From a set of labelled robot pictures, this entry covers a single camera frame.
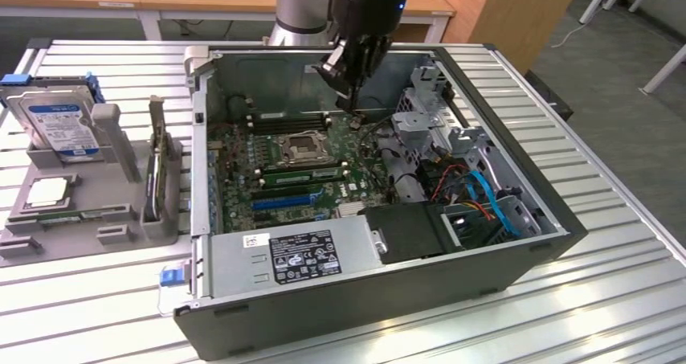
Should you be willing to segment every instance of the hard drive label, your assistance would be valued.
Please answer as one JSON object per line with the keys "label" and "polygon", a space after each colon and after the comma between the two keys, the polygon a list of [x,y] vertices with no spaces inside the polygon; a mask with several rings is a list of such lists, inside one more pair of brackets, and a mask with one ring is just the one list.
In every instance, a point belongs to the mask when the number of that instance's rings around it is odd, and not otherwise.
{"label": "hard drive label", "polygon": [[342,273],[331,231],[270,239],[275,281],[290,284]]}
{"label": "hard drive label", "polygon": [[91,128],[82,124],[84,114],[76,104],[32,105],[30,111],[55,151],[75,156],[98,152],[98,141]]}

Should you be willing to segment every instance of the metal bracket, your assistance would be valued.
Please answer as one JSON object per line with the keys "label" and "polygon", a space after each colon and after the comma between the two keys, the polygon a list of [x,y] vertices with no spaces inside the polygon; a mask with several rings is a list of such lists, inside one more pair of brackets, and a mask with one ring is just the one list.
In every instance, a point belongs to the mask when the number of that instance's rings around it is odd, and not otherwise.
{"label": "metal bracket", "polygon": [[195,90],[196,83],[195,83],[195,76],[188,76],[186,78],[186,86],[191,88],[191,92]]}
{"label": "metal bracket", "polygon": [[183,52],[183,69],[186,76],[194,77],[202,67],[211,62],[210,47],[207,45],[192,45]]}

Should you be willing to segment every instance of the black cable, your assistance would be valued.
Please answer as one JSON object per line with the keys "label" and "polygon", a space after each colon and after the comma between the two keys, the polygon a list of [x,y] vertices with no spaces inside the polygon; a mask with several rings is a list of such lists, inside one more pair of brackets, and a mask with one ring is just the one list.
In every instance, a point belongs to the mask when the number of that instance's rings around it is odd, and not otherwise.
{"label": "black cable", "polygon": [[401,154],[394,149],[390,149],[389,147],[383,147],[377,150],[377,153],[374,154],[374,157],[381,157],[383,151],[389,151],[393,157],[401,157]]}
{"label": "black cable", "polygon": [[394,182],[394,186],[398,184],[398,182],[401,181],[402,178],[405,177],[413,177],[415,178],[415,180],[419,182],[419,177],[414,174],[414,173],[405,173],[402,174],[398,179],[395,179],[395,182]]}
{"label": "black cable", "polygon": [[234,20],[231,20],[228,22],[228,27],[226,27],[226,32],[224,34],[222,35],[222,38],[226,39],[226,37],[228,36],[228,31],[231,30],[231,27],[234,26]]}
{"label": "black cable", "polygon": [[198,33],[196,31],[194,31],[191,28],[188,28],[188,25],[186,25],[183,22],[180,22],[179,20],[172,20],[180,27],[182,29],[186,30],[186,32],[188,32],[191,35],[196,35],[199,37],[203,37],[203,35],[200,33]]}
{"label": "black cable", "polygon": [[373,96],[373,95],[366,95],[366,96],[363,96],[363,97],[361,97],[361,98],[358,99],[358,101],[357,101],[357,106],[358,106],[358,107],[361,106],[361,102],[362,102],[365,99],[371,99],[371,100],[377,101],[377,103],[379,103],[379,105],[381,105],[382,107],[385,107],[385,108],[386,108],[386,105],[385,105],[383,101],[382,101],[377,96]]}
{"label": "black cable", "polygon": [[[362,143],[365,142],[365,139],[369,137],[369,134],[373,133],[374,131],[377,131],[379,129],[379,127],[386,123],[386,121],[390,120],[390,118],[393,117],[393,115],[389,115],[385,119],[382,119],[381,121],[378,121],[373,128],[370,128],[367,131],[365,131],[365,133],[362,134],[361,136],[361,140],[359,142],[357,143],[357,153],[362,153]],[[374,184],[377,185],[377,187],[379,189],[383,188],[382,186],[382,182],[379,180],[379,176],[377,175],[377,173],[374,172],[374,169],[370,169],[369,167],[369,164],[367,162],[365,161],[365,158],[361,157],[361,163],[362,163],[362,167],[365,168],[365,170],[367,171],[367,173],[371,175],[373,177],[373,182]]]}

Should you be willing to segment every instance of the metal table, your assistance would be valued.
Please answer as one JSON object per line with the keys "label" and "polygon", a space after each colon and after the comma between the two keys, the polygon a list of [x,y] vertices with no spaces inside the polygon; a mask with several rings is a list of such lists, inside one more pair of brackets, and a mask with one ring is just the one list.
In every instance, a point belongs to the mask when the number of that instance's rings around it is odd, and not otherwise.
{"label": "metal table", "polygon": [[[150,134],[144,98],[164,96],[171,133],[188,145],[183,48],[182,42],[55,41],[47,50],[27,51],[18,71],[39,76],[92,71],[106,98],[126,112],[123,125],[136,140]],[[222,362],[667,362],[686,357],[682,247],[502,55],[481,45],[449,49],[589,236],[505,292]],[[457,104],[465,108],[461,100]],[[7,215],[28,141],[11,117],[0,131]],[[186,152],[187,168],[190,156]],[[186,178],[186,196],[190,187]],[[156,306],[156,274],[187,256],[188,236],[170,247],[0,269],[0,362],[202,362]]]}

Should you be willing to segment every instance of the sticker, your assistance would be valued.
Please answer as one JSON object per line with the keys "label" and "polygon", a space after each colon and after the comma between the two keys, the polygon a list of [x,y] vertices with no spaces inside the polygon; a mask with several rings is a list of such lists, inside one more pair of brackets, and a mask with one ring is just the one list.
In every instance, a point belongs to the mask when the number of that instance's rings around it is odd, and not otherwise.
{"label": "sticker", "polygon": [[310,175],[303,175],[302,177],[290,177],[290,178],[276,179],[276,184],[280,184],[280,183],[294,183],[294,182],[306,182],[308,180],[310,180]]}
{"label": "sticker", "polygon": [[272,238],[270,251],[275,280],[282,285],[342,273],[328,230]]}
{"label": "sticker", "polygon": [[52,218],[52,219],[39,219],[39,223],[43,225],[51,225],[55,223],[76,223],[82,222],[80,217],[62,217],[62,218]]}
{"label": "sticker", "polygon": [[114,209],[83,211],[82,218],[83,219],[100,218],[103,216],[103,213],[107,213],[108,211],[112,211],[112,210]]}
{"label": "sticker", "polygon": [[270,233],[251,234],[243,236],[243,247],[267,246]]}
{"label": "sticker", "polygon": [[335,177],[339,174],[339,169],[334,170],[315,170],[312,171],[312,178]]}
{"label": "sticker", "polygon": [[100,6],[111,6],[115,8],[134,8],[134,4],[131,2],[98,2]]}
{"label": "sticker", "polygon": [[80,122],[84,114],[76,104],[32,105],[30,111],[55,151],[75,156],[98,152],[98,141],[90,127]]}
{"label": "sticker", "polygon": [[260,119],[279,119],[282,117],[283,117],[283,113],[282,112],[260,113],[259,114],[259,118]]}

